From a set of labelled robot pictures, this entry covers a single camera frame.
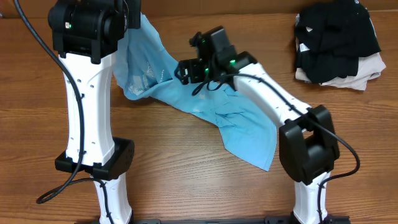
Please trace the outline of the light blue t-shirt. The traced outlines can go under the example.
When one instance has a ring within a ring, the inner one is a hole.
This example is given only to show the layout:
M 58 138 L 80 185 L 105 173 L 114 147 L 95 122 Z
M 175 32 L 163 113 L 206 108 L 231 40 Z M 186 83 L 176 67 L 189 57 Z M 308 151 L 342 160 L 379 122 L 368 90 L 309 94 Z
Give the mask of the light blue t-shirt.
M 274 123 L 247 97 L 229 85 L 202 89 L 183 85 L 174 71 L 177 61 L 162 45 L 144 14 L 140 29 L 129 29 L 118 42 L 114 77 L 130 100 L 152 97 L 204 119 L 219 128 L 224 147 L 236 157 L 268 171 L 277 145 Z

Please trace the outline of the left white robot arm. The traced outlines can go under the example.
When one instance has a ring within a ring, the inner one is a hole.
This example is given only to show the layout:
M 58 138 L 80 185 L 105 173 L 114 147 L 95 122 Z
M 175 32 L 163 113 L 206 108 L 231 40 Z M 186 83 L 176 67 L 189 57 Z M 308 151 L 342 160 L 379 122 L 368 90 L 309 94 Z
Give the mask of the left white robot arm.
M 49 11 L 53 48 L 66 68 L 68 146 L 55 160 L 63 172 L 89 173 L 100 223 L 132 223 L 126 172 L 134 143 L 111 134 L 110 89 L 118 41 L 141 26 L 141 3 L 57 1 Z

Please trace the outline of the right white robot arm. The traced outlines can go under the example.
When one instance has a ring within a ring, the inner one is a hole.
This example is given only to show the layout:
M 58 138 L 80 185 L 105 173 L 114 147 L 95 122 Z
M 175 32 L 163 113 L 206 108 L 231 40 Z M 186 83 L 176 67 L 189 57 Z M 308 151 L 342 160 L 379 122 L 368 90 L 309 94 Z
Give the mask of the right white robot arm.
M 198 57 L 180 61 L 175 76 L 184 85 L 198 83 L 194 95 L 211 81 L 227 83 L 279 129 L 279 159 L 295 182 L 295 205 L 290 215 L 266 217 L 264 223 L 349 223 L 348 217 L 328 214 L 325 206 L 325 181 L 340 156 L 336 139 L 322 131 L 334 131 L 328 110 L 296 99 L 251 54 L 237 53 L 222 26 L 197 32 L 189 43 Z

